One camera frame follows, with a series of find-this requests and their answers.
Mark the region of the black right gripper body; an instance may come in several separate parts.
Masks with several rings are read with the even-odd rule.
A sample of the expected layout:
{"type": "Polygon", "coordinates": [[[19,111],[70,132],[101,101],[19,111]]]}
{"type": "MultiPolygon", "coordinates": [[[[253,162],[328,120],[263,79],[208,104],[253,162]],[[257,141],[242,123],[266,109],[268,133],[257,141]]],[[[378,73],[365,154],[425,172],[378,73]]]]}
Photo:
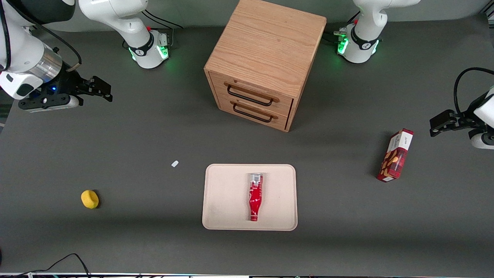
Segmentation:
{"type": "Polygon", "coordinates": [[[61,71],[54,79],[41,86],[41,97],[69,94],[81,100],[82,98],[77,94],[78,86],[83,82],[83,78],[77,71],[61,71]]]}

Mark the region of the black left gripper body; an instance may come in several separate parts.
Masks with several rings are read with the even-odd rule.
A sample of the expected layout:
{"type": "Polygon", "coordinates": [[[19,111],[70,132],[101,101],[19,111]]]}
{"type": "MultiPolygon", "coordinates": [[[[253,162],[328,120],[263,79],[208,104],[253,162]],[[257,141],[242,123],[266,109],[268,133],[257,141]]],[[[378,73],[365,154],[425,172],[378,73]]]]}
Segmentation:
{"type": "Polygon", "coordinates": [[[483,102],[471,102],[471,104],[468,106],[468,109],[466,109],[465,111],[460,111],[459,105],[457,105],[457,122],[467,123],[471,125],[474,130],[483,130],[484,122],[474,113],[474,111],[483,104],[483,102]]]}

